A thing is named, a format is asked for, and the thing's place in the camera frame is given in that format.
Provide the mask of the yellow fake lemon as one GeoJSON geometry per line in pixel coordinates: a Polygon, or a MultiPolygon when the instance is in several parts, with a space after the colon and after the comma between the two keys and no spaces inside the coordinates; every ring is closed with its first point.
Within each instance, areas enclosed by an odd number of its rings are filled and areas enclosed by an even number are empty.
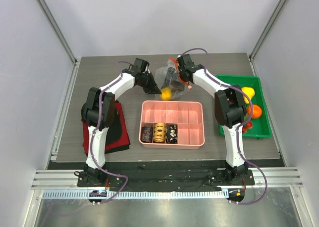
{"type": "Polygon", "coordinates": [[[252,101],[255,96],[255,90],[252,87],[242,87],[242,92],[244,93],[243,98],[246,104],[249,104],[249,100],[252,101]]]}

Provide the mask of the clear zip bag orange seal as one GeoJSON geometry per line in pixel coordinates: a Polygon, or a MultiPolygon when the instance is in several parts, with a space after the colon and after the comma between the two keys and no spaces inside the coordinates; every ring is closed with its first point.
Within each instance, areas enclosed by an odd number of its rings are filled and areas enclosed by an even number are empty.
{"type": "Polygon", "coordinates": [[[161,91],[159,100],[170,101],[189,93],[192,86],[184,82],[179,76],[178,62],[170,57],[165,67],[156,70],[155,82],[161,91]]]}

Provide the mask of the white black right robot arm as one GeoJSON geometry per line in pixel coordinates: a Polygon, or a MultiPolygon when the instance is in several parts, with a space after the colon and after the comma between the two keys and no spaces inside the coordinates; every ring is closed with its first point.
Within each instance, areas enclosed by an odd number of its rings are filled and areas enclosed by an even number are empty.
{"type": "Polygon", "coordinates": [[[228,183],[235,185],[243,179],[242,170],[248,168],[243,151],[242,127],[247,108],[244,92],[238,85],[227,84],[201,64],[195,64],[189,54],[170,58],[177,78],[190,89],[190,85],[198,85],[214,98],[214,115],[224,131],[226,143],[226,163],[229,168],[225,172],[228,183]]]}

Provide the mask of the yellow orange fake fruit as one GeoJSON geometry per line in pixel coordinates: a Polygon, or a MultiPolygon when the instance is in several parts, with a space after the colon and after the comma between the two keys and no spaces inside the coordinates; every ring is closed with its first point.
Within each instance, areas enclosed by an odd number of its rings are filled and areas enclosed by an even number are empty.
{"type": "Polygon", "coordinates": [[[160,98],[162,101],[170,101],[172,99],[172,91],[169,88],[163,88],[160,98]]]}

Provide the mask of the orange fake orange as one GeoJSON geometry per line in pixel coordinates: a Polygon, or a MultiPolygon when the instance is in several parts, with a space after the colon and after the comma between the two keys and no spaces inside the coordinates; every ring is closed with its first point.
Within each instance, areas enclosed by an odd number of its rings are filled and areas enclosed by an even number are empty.
{"type": "Polygon", "coordinates": [[[263,110],[261,109],[260,106],[253,104],[253,106],[249,105],[247,107],[247,114],[251,115],[251,113],[252,113],[252,119],[259,119],[263,114],[263,110]]]}

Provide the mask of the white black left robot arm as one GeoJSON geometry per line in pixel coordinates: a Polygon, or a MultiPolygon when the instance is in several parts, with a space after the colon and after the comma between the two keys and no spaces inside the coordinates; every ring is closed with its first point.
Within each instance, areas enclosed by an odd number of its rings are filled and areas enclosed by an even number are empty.
{"type": "Polygon", "coordinates": [[[85,168],[92,171],[88,179],[94,186],[102,186],[106,180],[102,168],[106,162],[106,137],[114,122],[116,100],[135,86],[142,87],[146,94],[161,94],[149,66],[146,60],[136,58],[133,64],[129,64],[109,84],[100,88],[92,87],[88,92],[81,117],[87,125],[89,137],[85,168]]]}

